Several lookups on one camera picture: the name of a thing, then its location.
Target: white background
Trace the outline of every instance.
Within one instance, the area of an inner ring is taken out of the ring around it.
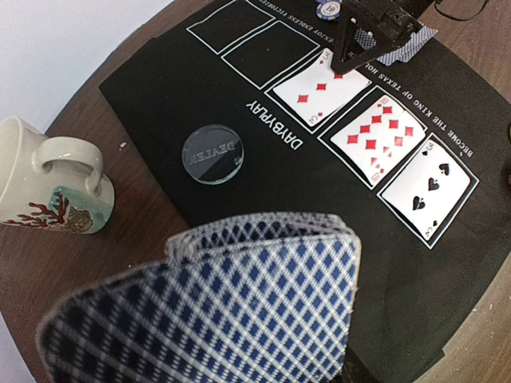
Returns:
[[[0,120],[18,115],[44,132],[108,55],[170,2],[0,0]],[[5,382],[34,381],[1,314],[0,373]]]

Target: white ceramic mug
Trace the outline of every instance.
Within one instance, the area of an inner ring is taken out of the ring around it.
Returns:
[[[48,138],[18,117],[0,123],[0,223],[92,234],[114,199],[96,146]]]

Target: mug rim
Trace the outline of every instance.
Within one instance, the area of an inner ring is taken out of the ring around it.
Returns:
[[[2,204],[2,201],[3,201],[4,197],[6,196],[7,188],[9,187],[10,181],[13,179],[14,170],[16,169],[16,164],[18,163],[19,153],[20,153],[21,147],[22,147],[21,142],[22,142],[22,139],[23,139],[23,130],[24,129],[22,128],[23,121],[22,121],[22,119],[20,117],[18,117],[18,116],[6,117],[2,121],[0,121],[0,127],[3,126],[4,124],[8,123],[8,122],[11,122],[12,120],[14,120],[16,122],[17,128],[18,128],[18,147],[16,148],[16,154],[14,155],[13,166],[10,169],[9,177],[7,177],[6,185],[3,188],[2,192],[0,192],[0,204]]]

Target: wooden table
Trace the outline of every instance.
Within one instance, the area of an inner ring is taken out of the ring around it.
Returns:
[[[92,75],[52,124],[50,136],[82,138],[103,151],[105,171],[117,191],[107,228],[91,236],[0,228],[0,310],[37,382],[49,380],[36,350],[36,329],[56,300],[130,267],[163,259],[165,239],[187,228],[97,87],[147,40],[210,1],[176,0],[140,28]],[[470,14],[481,1],[446,0],[443,8]],[[511,25],[511,2],[496,0],[482,16],[467,23],[449,21],[432,9],[422,19],[440,29],[438,39],[511,100],[511,35],[506,33]],[[511,262],[507,262],[447,345],[447,357],[420,382],[503,382],[511,376],[510,273]]]

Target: red coral design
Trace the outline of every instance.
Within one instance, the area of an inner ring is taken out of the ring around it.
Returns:
[[[9,219],[8,221],[5,221],[5,223],[23,227],[41,228],[64,224],[65,214],[67,213],[67,208],[69,207],[69,200],[65,198],[60,192],[57,192],[54,195],[57,197],[57,203],[53,206],[56,211],[48,209],[45,205],[30,202],[30,207],[36,207],[40,211],[34,211],[33,213],[30,213],[30,215],[18,215],[18,217],[22,219],[22,222],[16,222],[12,219]]]

